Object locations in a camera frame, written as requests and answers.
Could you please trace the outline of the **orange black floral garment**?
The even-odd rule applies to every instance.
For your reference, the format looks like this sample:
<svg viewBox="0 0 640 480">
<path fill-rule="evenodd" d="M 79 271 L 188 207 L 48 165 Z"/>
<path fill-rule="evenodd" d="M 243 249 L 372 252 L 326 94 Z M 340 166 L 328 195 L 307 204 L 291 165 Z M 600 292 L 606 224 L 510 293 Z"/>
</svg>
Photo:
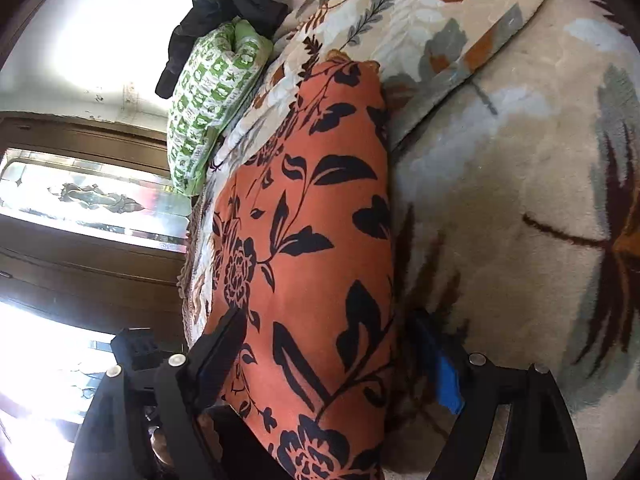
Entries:
<svg viewBox="0 0 640 480">
<path fill-rule="evenodd" d="M 377 479 L 394 327 L 378 64 L 316 64 L 213 213 L 209 325 L 247 333 L 222 398 L 294 479 Z"/>
</svg>

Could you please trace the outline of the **green white patterned pillow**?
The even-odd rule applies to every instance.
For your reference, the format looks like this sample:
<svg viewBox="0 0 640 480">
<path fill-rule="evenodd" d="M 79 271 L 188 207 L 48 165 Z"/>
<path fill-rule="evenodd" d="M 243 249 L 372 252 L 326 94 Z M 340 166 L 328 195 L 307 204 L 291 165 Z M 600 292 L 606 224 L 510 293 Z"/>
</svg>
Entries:
<svg viewBox="0 0 640 480">
<path fill-rule="evenodd" d="M 255 87 L 272 42 L 235 18 L 198 38 L 170 98 L 167 161 L 172 186 L 201 192 L 218 138 Z"/>
</svg>

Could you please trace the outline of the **black cloth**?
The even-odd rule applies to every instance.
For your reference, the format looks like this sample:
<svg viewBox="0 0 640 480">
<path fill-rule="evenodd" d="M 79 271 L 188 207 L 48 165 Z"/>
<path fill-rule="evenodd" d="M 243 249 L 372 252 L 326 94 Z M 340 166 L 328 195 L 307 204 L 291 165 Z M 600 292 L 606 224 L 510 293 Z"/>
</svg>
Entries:
<svg viewBox="0 0 640 480">
<path fill-rule="evenodd" d="M 168 61 L 157 81 L 155 94 L 164 100 L 172 96 L 196 40 L 220 25 L 240 18 L 247 20 L 259 35 L 270 39 L 288 12 L 288 5 L 277 0 L 192 0 L 191 10 L 171 33 Z"/>
</svg>

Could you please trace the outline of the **beige leaf-pattern fleece blanket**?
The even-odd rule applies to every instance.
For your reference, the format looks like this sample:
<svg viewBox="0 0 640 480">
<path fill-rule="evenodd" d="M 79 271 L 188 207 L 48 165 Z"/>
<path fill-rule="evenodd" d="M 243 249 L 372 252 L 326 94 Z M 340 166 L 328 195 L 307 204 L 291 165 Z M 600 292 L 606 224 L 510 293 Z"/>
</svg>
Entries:
<svg viewBox="0 0 640 480">
<path fill-rule="evenodd" d="M 639 474 L 639 52 L 604 0 L 307 0 L 214 156 L 180 289 L 210 333 L 213 213 L 318 63 L 378 64 L 393 263 L 378 479 Z M 224 402 L 224 471 L 294 479 Z"/>
</svg>

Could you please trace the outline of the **brown wooden window frame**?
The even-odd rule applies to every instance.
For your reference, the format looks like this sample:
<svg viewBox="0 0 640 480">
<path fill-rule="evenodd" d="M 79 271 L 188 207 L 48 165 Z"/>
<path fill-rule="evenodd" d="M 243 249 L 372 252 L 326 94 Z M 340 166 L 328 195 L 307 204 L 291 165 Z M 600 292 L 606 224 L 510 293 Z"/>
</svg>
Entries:
<svg viewBox="0 0 640 480">
<path fill-rule="evenodd" d="M 1 299 L 71 326 L 184 341 L 178 276 L 191 203 L 159 132 L 1 117 Z"/>
</svg>

